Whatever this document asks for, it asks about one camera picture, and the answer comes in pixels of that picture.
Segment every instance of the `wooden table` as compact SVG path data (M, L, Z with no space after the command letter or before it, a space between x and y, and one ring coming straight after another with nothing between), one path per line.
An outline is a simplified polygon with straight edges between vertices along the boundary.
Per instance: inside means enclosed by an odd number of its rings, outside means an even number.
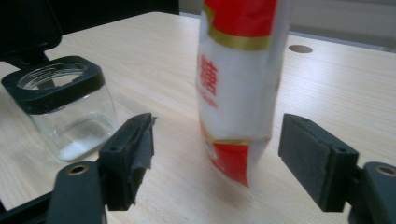
M156 154L137 204L107 212L109 223L347 223L324 214L277 156L284 113L312 119L357 149L359 165L396 165L396 54L290 36L273 138L252 189L234 188L212 167L201 141L194 77L199 21L149 13L64 36L50 59L79 55L99 64L120 122L151 112ZM0 77L16 69L0 64ZM32 122L0 88L0 198L6 209L52 190L58 161ZM97 153L86 160L93 161Z

